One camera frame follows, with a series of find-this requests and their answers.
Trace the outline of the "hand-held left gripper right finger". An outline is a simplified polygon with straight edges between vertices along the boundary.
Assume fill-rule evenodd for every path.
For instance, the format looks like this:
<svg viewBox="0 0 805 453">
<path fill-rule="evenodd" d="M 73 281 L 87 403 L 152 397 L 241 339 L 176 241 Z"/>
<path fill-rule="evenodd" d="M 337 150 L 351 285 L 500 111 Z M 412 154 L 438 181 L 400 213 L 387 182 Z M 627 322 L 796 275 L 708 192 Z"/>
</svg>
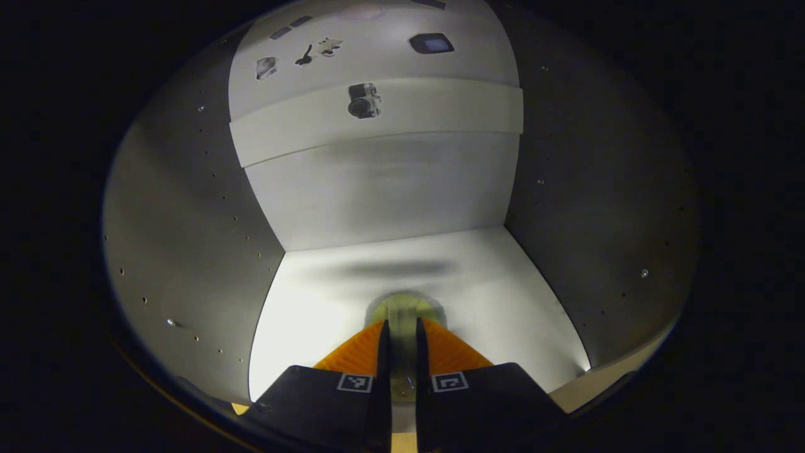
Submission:
<svg viewBox="0 0 805 453">
<path fill-rule="evenodd" d="M 416 339 L 420 452 L 529 452 L 566 421 L 519 364 L 492 364 L 429 318 L 418 318 Z"/>
</svg>

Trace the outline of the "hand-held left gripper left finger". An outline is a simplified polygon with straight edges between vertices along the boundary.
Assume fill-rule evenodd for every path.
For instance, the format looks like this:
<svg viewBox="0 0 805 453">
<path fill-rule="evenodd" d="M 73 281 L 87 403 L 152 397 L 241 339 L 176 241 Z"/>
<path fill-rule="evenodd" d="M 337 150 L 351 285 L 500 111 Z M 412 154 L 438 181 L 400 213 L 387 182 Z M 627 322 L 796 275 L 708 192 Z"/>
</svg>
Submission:
<svg viewBox="0 0 805 453">
<path fill-rule="evenodd" d="M 268 452 L 391 449 L 390 328 L 356 333 L 313 367 L 290 366 L 242 416 Z"/>
</svg>

